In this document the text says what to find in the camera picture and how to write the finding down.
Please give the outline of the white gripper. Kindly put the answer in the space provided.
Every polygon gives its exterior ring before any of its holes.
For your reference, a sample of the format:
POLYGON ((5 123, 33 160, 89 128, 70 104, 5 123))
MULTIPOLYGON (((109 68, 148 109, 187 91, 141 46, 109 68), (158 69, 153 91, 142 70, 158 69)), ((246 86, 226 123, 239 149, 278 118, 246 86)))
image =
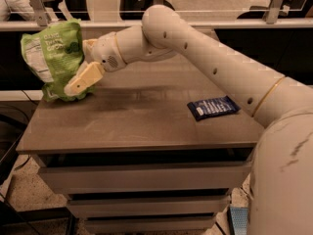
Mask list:
POLYGON ((97 40, 83 40, 82 49, 85 61, 64 87, 67 96, 80 96, 100 81, 105 71, 119 71, 126 67, 118 49, 115 32, 103 35, 97 40))

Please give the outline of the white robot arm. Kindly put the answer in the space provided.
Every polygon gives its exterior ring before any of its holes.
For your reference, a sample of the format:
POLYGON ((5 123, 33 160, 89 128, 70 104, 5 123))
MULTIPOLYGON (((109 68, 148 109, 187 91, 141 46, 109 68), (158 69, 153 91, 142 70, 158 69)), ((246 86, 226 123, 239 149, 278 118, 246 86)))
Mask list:
POLYGON ((187 58, 246 113, 261 135, 250 173, 247 235, 313 235, 313 89, 189 26, 153 5, 139 26, 84 41, 87 57, 65 87, 76 96, 137 61, 187 58))

